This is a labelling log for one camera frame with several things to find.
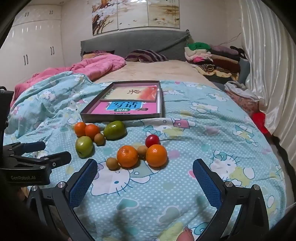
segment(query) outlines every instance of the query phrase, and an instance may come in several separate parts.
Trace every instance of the white curtain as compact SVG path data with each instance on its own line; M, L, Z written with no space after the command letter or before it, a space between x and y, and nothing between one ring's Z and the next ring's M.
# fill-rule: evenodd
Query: white curtain
M266 128L280 138L296 168L296 45L261 0L240 0L240 4L242 46L251 63L246 86L259 97Z

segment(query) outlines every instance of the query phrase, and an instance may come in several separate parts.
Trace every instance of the stack of clothes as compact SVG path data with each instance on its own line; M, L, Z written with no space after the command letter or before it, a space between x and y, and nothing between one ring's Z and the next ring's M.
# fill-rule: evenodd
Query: stack of clothes
M197 42L185 47L185 57L196 70L209 81L225 84L237 81L240 73L240 58L245 58L244 51L234 46L208 45Z

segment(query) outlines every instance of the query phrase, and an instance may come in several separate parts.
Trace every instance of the orange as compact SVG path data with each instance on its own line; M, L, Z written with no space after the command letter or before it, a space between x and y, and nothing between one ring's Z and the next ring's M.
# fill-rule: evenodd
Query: orange
M74 126L74 131L76 136L78 137L85 136L85 127L86 127L86 124L84 122L76 123Z
M94 124L89 124L85 127L85 135L87 137L90 137L92 141L94 141L95 135L100 132L101 132L100 128Z
M122 146L117 152L117 161L122 167L132 167L138 162L137 150L132 146Z
M162 145L154 144L146 152L146 161L152 167L161 167L167 159L168 153Z

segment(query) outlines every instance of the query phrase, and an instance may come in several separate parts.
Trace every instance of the white wardrobe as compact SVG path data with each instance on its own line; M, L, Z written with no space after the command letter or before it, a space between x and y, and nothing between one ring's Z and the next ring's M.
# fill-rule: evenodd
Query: white wardrobe
M0 49L0 85L16 84L49 67L64 67L61 6L32 5L15 17Z

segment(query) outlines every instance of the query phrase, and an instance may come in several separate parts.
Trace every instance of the pink blanket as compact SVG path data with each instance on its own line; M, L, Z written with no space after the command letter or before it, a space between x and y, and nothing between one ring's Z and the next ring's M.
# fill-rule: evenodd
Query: pink blanket
M77 64L73 64L71 67L48 68L41 73L34 74L26 82L16 85L15 95L10 106L14 104L16 99L26 89L56 74L65 71L73 71L74 74L85 74L91 81L95 81L104 74L116 71L125 65L126 62L124 58L110 53L104 53L95 58L84 59Z

